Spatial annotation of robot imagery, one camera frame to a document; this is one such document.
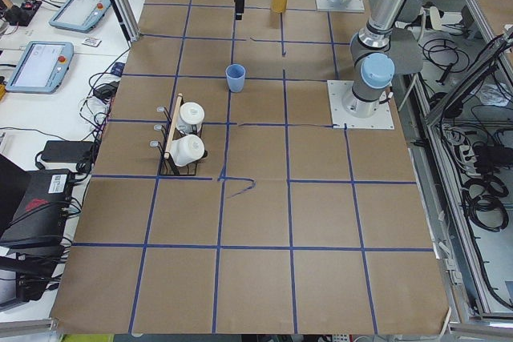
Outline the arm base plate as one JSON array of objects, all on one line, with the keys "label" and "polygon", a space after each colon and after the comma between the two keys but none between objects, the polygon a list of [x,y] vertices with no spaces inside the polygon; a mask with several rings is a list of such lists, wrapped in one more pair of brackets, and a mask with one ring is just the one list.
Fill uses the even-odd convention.
[{"label": "arm base plate", "polygon": [[317,11],[362,14],[363,0],[316,0]]},{"label": "arm base plate", "polygon": [[363,102],[353,94],[353,81],[327,82],[332,126],[339,129],[393,130],[394,121],[386,92],[374,102]]}]

